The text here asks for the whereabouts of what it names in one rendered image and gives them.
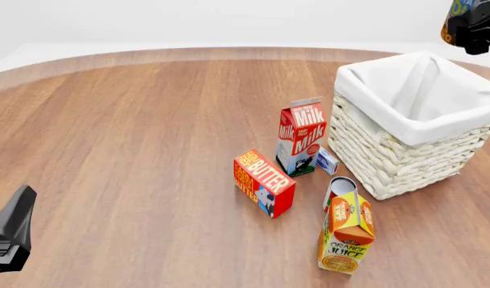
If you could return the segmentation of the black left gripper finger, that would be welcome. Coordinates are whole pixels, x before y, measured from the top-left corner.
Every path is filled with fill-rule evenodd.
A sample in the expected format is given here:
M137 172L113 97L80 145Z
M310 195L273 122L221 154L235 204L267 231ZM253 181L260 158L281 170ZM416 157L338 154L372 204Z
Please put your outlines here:
M31 248L30 225L37 193L21 186L0 210L0 242Z

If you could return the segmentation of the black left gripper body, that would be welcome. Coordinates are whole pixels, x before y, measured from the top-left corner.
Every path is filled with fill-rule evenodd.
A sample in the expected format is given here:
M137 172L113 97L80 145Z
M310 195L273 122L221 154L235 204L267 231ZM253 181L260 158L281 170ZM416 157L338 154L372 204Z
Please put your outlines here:
M29 256L29 245L0 234L0 273L21 271Z

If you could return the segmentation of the alphabet soup tin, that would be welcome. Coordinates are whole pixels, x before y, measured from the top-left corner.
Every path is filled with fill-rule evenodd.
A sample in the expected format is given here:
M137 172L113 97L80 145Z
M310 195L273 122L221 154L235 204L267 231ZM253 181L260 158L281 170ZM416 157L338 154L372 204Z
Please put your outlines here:
M326 196L323 201L323 209L328 212L331 200L337 196L343 196L352 191L357 191L357 185L348 177L334 177L327 188Z

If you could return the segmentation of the white wicker basket with liner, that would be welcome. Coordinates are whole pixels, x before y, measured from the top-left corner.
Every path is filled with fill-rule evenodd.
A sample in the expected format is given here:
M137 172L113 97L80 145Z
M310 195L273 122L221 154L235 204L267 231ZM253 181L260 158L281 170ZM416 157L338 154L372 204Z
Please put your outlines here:
M428 52L341 66L328 145L377 200L458 174L490 137L490 81Z

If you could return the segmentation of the red butter box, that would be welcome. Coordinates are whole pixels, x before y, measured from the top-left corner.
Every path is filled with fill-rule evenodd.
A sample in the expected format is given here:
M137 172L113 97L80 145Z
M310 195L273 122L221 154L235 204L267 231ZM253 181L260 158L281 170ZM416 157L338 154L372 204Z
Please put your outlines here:
M292 206L296 182L255 149L235 158L234 180L270 218Z

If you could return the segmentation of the red and white milk carton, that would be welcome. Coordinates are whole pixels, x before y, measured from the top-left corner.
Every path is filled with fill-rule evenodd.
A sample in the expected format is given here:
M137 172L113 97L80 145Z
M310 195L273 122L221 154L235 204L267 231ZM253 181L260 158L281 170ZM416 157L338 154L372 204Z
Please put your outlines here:
M297 100L281 110L275 157L288 176L315 170L326 126L320 97Z

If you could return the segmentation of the small blue and white box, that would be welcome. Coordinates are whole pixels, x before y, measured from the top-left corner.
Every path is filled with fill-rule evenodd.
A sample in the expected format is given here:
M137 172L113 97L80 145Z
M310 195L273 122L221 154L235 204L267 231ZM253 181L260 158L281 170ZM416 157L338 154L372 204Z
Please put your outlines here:
M328 174L334 175L339 169L339 160L335 158L331 153L325 150L322 146L319 148L318 157L316 159L317 165L323 168Z

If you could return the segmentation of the orange juice carton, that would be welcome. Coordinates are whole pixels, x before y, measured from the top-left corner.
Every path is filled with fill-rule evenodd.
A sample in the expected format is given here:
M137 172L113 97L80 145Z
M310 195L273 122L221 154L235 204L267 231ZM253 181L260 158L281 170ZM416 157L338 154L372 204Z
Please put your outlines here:
M372 208L356 191L335 196L318 239L318 267L352 275L376 239Z

